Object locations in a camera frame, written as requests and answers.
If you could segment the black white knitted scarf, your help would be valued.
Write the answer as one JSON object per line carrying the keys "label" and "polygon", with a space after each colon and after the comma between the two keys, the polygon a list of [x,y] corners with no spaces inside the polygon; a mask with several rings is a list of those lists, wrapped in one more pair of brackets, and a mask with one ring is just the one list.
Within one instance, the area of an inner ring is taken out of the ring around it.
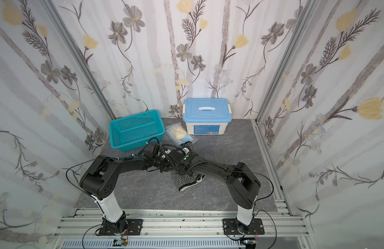
{"label": "black white knitted scarf", "polygon": [[187,175],[180,175],[175,170],[172,170],[171,176],[179,192],[183,192],[205,179],[205,175],[202,174],[188,173]]}

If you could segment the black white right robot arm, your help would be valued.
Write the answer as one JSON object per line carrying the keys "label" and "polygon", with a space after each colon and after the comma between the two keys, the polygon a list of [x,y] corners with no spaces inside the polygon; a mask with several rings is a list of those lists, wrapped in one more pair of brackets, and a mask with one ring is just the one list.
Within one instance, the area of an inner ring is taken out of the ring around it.
{"label": "black white right robot arm", "polygon": [[182,153],[175,149],[169,152],[168,156],[170,164],[179,174],[202,174],[224,182],[232,200],[237,204],[236,227],[241,234],[249,233],[261,183],[246,164],[242,162],[236,165],[220,164],[197,153]]}

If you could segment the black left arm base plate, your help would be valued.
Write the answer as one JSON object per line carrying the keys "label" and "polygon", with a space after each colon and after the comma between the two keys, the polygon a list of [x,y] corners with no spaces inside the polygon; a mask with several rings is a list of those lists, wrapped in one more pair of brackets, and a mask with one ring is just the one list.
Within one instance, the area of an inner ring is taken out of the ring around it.
{"label": "black left arm base plate", "polygon": [[139,236],[143,227],[142,219],[119,220],[111,223],[103,218],[100,228],[96,232],[97,236]]}

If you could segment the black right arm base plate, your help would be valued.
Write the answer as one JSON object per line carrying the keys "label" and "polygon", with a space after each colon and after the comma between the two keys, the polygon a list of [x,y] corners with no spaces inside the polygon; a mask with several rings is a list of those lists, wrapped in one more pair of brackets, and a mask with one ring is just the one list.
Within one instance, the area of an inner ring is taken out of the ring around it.
{"label": "black right arm base plate", "polygon": [[263,235],[265,234],[262,220],[254,218],[249,225],[244,225],[236,218],[225,218],[222,220],[223,230],[226,235]]}

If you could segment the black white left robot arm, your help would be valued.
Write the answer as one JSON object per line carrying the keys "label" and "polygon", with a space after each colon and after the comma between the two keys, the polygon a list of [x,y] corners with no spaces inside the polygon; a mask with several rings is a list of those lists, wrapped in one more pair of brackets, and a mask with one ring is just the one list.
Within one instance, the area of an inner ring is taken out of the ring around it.
{"label": "black white left robot arm", "polygon": [[130,225],[119,206],[114,189],[121,174],[151,167],[164,171],[170,163],[162,155],[132,155],[125,158],[99,155],[80,180],[80,188],[90,195],[103,214],[101,236],[124,235]]}

